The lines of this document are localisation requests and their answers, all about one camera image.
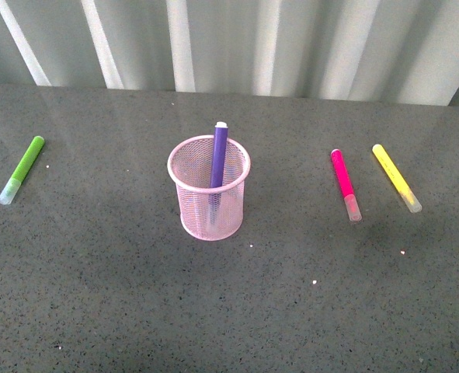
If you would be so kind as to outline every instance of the pink mesh pen holder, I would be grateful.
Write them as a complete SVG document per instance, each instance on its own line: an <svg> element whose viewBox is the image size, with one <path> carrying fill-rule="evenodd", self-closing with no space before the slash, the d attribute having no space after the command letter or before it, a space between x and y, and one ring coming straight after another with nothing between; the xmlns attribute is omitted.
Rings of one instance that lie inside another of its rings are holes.
<svg viewBox="0 0 459 373"><path fill-rule="evenodd" d="M170 153L167 170L176 183L181 223L197 239L217 241L243 222L243 192L250 156L228 138L222 186L210 188L214 136L189 138Z"/></svg>

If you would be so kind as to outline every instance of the purple marker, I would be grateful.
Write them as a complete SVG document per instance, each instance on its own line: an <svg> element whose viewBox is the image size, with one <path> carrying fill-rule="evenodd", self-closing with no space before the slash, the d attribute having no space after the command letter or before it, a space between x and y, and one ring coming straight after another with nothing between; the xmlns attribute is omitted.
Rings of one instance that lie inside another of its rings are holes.
<svg viewBox="0 0 459 373"><path fill-rule="evenodd" d="M214 151L212 153L212 172L210 173L210 188L222 187L224 176L224 161L226 159L226 144L228 143L228 125L224 122L217 122L214 131ZM210 224L215 224L217 210L221 205L221 194L211 194L208 197L210 205Z"/></svg>
<svg viewBox="0 0 459 373"><path fill-rule="evenodd" d="M212 155L210 188L222 187L222 177L224 176L224 161L226 158L227 143L228 125L224 122L217 122L214 132L214 152Z"/></svg>

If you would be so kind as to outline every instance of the pen holder rim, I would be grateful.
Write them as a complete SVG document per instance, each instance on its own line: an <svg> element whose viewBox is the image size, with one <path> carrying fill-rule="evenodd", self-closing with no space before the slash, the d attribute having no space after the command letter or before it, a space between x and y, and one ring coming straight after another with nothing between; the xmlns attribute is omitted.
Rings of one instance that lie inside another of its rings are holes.
<svg viewBox="0 0 459 373"><path fill-rule="evenodd" d="M189 190L191 192L201 193L201 194L223 193L223 192L225 192L227 190L230 190L230 189L236 187L237 185L239 185L240 183L245 181L246 177L248 176L248 174L250 172L250 167L251 167L250 155L248 154L246 149L243 148L243 146L241 144L239 144L237 141L235 141L235 140L233 140L231 138L228 138L228 142L233 144L235 147L237 147L245 157L245 164L243 166L242 174L236 180L232 181L231 183L229 183L227 185L220 186L218 188L199 188L199 187L196 187L196 186L191 186L191 185L181 181L176 176L176 174L174 173L174 171L172 169L172 160L176 156L176 153L183 146L185 146L185 145L187 145L187 144L189 144L191 142L194 142L194 141L205 140L205 139L208 139L208 138L212 138L213 139L214 136L212 134L202 134L201 136L195 136L194 138L188 138L185 141L181 142L179 145L177 145L171 151L171 153L169 155L169 159L167 160L167 170L169 171L169 175L172 178L172 180L174 180L174 183L176 183L176 185L178 185L179 187L182 187L185 190Z"/></svg>

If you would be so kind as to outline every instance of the marker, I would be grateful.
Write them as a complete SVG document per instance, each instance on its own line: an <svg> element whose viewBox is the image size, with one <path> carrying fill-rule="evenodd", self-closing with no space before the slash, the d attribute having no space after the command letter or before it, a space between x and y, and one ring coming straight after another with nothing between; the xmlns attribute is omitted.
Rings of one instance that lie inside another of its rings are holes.
<svg viewBox="0 0 459 373"><path fill-rule="evenodd" d="M388 153L384 150L383 146L376 144L372 147L372 152L374 155L376 155L377 160L390 178L396 190L402 196L402 199L409 208L410 212L416 213L421 211L421 204L417 200L414 193L411 191L409 185L401 175L400 171L398 171L397 166L395 166Z"/></svg>
<svg viewBox="0 0 459 373"><path fill-rule="evenodd" d="M222 187L224 177L224 162L226 159L226 145L228 143L228 125L225 122L217 122L214 130L214 150L212 152L212 170L210 172L210 188ZM221 204L221 195L211 194L210 223L215 223L217 209Z"/></svg>
<svg viewBox="0 0 459 373"><path fill-rule="evenodd" d="M41 136L36 136L26 150L26 154L20 159L19 165L10 177L10 180L5 185L0 194L0 204L11 204L13 197L17 194L20 185L24 181L32 167L37 156L40 154L44 145L44 139Z"/></svg>
<svg viewBox="0 0 459 373"><path fill-rule="evenodd" d="M333 150L331 152L331 160L332 165L335 167L336 176L338 177L339 187L341 189L341 193L343 194L343 200L345 201L348 217L350 221L360 221L362 220L362 215L360 214L355 194L353 194L352 183L350 182L341 150Z"/></svg>

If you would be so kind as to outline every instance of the countertop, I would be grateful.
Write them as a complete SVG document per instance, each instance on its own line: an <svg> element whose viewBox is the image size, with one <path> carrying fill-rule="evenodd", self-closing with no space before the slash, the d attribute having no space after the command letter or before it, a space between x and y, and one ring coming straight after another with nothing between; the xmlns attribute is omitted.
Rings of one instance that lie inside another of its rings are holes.
<svg viewBox="0 0 459 373"><path fill-rule="evenodd" d="M166 163L218 120L252 168L203 242ZM0 192L35 135L0 205L0 372L459 371L459 107L0 85Z"/></svg>

